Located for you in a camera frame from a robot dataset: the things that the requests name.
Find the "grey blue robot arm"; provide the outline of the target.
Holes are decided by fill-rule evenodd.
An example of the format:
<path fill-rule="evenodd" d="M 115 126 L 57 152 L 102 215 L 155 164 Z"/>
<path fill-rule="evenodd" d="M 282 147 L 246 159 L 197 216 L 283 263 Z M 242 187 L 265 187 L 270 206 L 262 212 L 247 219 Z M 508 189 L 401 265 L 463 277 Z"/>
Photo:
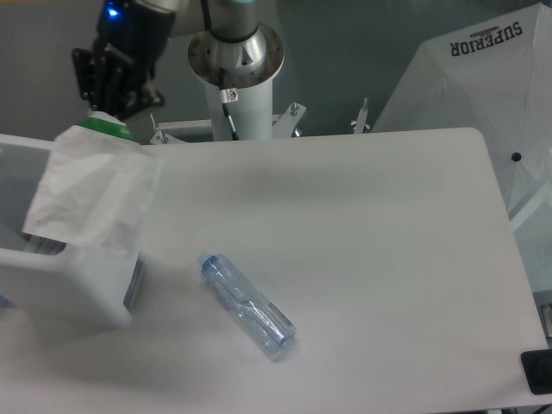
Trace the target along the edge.
<path fill-rule="evenodd" d="M 105 1 L 91 48 L 72 50 L 79 95 L 120 121 L 161 108 L 155 66 L 170 39 L 206 32 L 238 43 L 258 27 L 254 1 Z"/>

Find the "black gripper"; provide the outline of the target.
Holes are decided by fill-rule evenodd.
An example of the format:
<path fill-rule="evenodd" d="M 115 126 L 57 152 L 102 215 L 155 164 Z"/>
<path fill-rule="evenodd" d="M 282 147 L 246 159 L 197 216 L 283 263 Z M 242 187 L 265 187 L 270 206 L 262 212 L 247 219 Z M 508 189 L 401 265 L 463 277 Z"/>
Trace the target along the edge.
<path fill-rule="evenodd" d="M 78 93 L 91 110 L 125 121 L 165 106 L 154 83 L 155 63 L 175 19 L 174 9 L 155 1 L 103 3 L 92 49 L 71 53 Z"/>

